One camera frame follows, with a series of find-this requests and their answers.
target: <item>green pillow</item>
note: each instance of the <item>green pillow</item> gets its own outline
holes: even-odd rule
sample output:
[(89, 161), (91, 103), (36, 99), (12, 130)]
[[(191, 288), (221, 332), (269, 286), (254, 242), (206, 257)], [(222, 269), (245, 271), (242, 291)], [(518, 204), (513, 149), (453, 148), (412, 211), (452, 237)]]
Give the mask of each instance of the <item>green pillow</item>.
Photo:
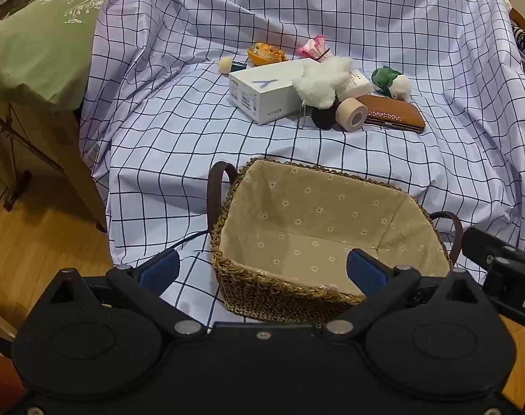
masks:
[(0, 21), (0, 98), (48, 110), (77, 109), (105, 0), (36, 0)]

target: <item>teal object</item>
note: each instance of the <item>teal object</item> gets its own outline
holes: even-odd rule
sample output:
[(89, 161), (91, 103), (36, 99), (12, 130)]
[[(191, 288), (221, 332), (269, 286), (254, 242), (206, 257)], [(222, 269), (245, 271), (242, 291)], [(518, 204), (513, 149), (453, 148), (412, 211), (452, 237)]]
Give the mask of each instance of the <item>teal object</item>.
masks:
[(388, 66), (383, 66), (374, 70), (374, 73), (372, 73), (372, 82), (380, 89), (381, 93), (388, 98), (392, 98), (389, 88), (391, 84), (393, 84), (393, 80), (400, 74), (402, 73)]

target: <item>woven basket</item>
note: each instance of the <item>woven basket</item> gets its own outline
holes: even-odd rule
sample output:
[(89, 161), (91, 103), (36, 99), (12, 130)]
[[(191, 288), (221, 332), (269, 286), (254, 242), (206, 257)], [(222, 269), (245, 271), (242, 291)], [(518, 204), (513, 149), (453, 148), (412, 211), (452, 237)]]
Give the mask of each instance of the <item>woven basket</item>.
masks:
[[(230, 191), (221, 206), (222, 178)], [(432, 220), (454, 221), (450, 256)], [(389, 267), (445, 276), (460, 252), (462, 225), (428, 215), (408, 194), (318, 166), (252, 159), (241, 171), (209, 173), (207, 219), (213, 267), (226, 307), (263, 321), (325, 323), (364, 295), (346, 275), (361, 248)]]

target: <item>green plush toy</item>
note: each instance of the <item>green plush toy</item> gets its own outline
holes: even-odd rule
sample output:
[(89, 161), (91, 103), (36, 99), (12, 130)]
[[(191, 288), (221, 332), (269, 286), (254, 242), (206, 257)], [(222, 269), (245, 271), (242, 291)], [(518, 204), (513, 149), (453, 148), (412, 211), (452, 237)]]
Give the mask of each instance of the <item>green plush toy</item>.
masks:
[(388, 98), (408, 100), (412, 91), (410, 79), (388, 66), (383, 66), (374, 70), (372, 82)]

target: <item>pompom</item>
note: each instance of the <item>pompom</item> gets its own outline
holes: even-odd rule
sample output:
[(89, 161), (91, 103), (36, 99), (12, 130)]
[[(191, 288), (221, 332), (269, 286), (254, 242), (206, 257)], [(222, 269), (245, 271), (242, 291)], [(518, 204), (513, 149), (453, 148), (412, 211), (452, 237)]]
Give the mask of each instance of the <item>pompom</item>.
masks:
[(328, 109), (312, 109), (310, 116), (312, 117), (312, 121), (314, 121), (314, 124), (317, 128), (324, 129), (326, 131), (331, 129), (331, 127), (336, 123), (335, 111), (337, 110), (337, 106), (339, 106), (339, 100), (336, 99)]
[(408, 97), (412, 92), (412, 82), (408, 76), (400, 74), (393, 80), (389, 91), (392, 98), (408, 101)]
[(321, 63), (306, 63), (302, 76), (291, 81), (307, 106), (328, 109), (335, 102), (335, 89), (349, 81), (352, 67), (350, 57), (334, 56)]
[(222, 74), (230, 73), (233, 62), (234, 59), (231, 56), (224, 56), (218, 61), (218, 71)]

